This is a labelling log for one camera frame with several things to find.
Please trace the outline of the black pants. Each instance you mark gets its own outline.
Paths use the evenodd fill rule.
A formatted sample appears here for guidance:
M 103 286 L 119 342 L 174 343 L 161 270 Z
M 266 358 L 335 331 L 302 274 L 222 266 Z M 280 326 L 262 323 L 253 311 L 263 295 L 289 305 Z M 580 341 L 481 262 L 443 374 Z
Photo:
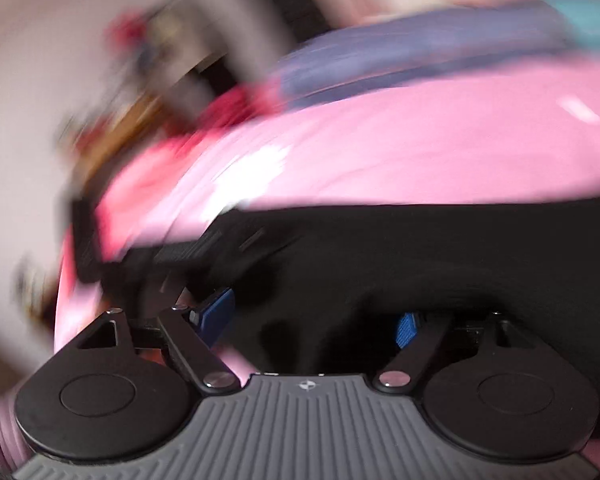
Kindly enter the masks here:
M 88 200 L 71 206 L 80 278 L 116 298 L 162 272 L 193 297 L 234 292 L 224 336 L 260 370 L 371 374 L 400 319 L 501 312 L 600 395 L 600 196 L 495 205 L 233 209 L 191 240 L 100 249 Z

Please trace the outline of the wooden shelf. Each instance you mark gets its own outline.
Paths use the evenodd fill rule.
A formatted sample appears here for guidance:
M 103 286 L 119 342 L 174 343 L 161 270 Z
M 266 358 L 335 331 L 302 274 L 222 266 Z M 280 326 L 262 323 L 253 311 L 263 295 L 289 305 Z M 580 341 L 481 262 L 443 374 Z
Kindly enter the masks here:
M 157 131 L 188 132 L 239 79 L 219 25 L 198 0 L 164 0 L 114 18 L 106 91 L 63 122 L 57 145 L 71 160 L 71 188 L 99 198 L 113 175 Z

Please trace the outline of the pink floral bed sheet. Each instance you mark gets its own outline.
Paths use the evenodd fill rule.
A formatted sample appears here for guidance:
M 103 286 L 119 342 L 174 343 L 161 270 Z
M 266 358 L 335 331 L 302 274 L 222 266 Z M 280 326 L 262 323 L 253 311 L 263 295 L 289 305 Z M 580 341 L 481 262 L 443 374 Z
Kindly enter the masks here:
M 100 249 L 191 240 L 233 209 L 495 205 L 600 196 L 600 61 L 533 63 L 385 89 L 247 122 L 153 194 L 87 198 Z M 199 392 L 170 363 L 159 314 L 198 307 L 162 272 L 127 298 L 74 268 L 57 352 L 0 396 L 0 479 L 600 479 L 600 395 L 501 312 L 444 322 L 412 392 L 371 374 L 260 370 Z M 236 313 L 236 301 L 233 317 Z

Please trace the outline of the blue plaid pillow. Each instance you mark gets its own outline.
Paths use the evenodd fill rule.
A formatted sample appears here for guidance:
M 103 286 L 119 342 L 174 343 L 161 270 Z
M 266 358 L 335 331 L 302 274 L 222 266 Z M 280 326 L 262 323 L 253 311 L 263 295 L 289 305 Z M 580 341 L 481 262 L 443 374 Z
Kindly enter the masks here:
M 332 30 L 283 58 L 274 79 L 284 107 L 306 108 L 578 51 L 600 52 L 600 0 L 515 0 Z

